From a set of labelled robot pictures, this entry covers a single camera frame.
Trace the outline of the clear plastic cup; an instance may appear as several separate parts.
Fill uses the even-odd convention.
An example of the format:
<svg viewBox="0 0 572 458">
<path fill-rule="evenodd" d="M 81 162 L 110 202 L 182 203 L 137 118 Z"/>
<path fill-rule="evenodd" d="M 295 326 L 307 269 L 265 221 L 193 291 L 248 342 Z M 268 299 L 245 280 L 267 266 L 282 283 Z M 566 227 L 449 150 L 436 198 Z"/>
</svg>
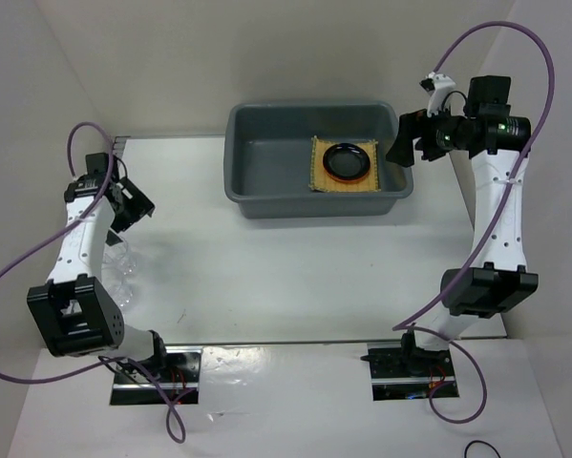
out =
<svg viewBox="0 0 572 458">
<path fill-rule="evenodd" d="M 134 291 L 125 277 L 104 274 L 103 286 L 118 307 L 126 308 L 132 303 Z"/>
<path fill-rule="evenodd" d="M 137 255 L 128 240 L 113 231 L 109 231 L 106 238 L 103 264 L 116 268 L 126 277 L 134 276 L 138 268 Z"/>
</svg>

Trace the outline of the woven bamboo mat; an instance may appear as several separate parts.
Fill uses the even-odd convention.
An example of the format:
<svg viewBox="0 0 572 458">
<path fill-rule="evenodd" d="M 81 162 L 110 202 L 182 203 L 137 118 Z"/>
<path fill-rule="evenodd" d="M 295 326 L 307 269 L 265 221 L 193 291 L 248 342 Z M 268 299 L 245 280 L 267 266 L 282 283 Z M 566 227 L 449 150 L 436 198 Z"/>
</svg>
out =
<svg viewBox="0 0 572 458">
<path fill-rule="evenodd" d="M 324 193 L 374 193 L 380 190 L 377 141 L 311 140 L 310 184 Z"/>
</svg>

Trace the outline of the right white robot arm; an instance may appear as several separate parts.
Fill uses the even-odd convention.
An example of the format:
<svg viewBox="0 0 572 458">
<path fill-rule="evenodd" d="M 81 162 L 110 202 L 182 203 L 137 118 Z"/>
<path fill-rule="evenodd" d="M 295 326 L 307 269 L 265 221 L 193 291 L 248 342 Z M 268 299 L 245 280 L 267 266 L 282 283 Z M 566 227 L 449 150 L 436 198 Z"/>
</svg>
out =
<svg viewBox="0 0 572 458">
<path fill-rule="evenodd" d="M 399 326 L 404 334 L 396 362 L 413 376 L 441 363 L 450 341 L 463 331 L 512 310 L 539 286 L 522 243 L 522 186 L 532 124 L 511 114 L 510 77 L 472 78 L 461 115 L 451 111 L 450 98 L 457 92 L 451 77 L 432 72 L 420 85 L 428 106 L 400 116 L 386 159 L 411 167 L 414 152 L 427 161 L 466 152 L 474 175 L 475 223 L 469 258 L 443 273 L 430 307 Z"/>
</svg>

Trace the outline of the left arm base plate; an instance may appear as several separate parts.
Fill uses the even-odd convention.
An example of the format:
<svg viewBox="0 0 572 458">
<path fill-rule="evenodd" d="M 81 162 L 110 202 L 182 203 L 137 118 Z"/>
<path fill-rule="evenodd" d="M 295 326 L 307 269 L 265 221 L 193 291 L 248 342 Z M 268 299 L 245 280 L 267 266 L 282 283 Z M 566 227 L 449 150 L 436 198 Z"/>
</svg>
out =
<svg viewBox="0 0 572 458">
<path fill-rule="evenodd" d="M 153 377 L 171 401 L 178 405 L 196 405 L 199 402 L 201 378 L 200 346 L 168 345 L 167 366 Z M 114 374 L 111 406 L 161 405 L 162 398 L 145 375 L 129 365 L 111 364 Z"/>
</svg>

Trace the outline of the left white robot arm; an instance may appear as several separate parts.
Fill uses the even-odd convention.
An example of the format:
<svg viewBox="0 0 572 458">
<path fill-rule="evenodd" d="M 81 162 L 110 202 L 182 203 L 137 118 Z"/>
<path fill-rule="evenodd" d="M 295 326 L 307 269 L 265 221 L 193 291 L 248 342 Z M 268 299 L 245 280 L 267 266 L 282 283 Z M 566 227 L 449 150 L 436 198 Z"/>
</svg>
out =
<svg viewBox="0 0 572 458">
<path fill-rule="evenodd" d="M 120 358 L 148 381 L 159 381 L 170 358 L 159 333 L 124 321 L 101 280 L 105 248 L 120 233 L 155 211 L 154 203 L 106 153 L 86 156 L 86 173 L 71 183 L 64 200 L 73 229 L 60 246 L 47 281 L 29 289 L 27 305 L 55 357 Z"/>
</svg>

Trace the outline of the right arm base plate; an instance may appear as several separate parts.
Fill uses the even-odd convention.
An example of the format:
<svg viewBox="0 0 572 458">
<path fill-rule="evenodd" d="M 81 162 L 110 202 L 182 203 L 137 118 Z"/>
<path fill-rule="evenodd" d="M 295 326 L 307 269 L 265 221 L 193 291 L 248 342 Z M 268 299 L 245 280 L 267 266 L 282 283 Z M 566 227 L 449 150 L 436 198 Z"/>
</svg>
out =
<svg viewBox="0 0 572 458">
<path fill-rule="evenodd" d="M 438 387 L 436 398 L 459 396 L 449 351 L 406 363 L 400 343 L 368 343 L 360 360 L 369 366 L 375 402 L 426 400 L 435 387 Z"/>
</svg>

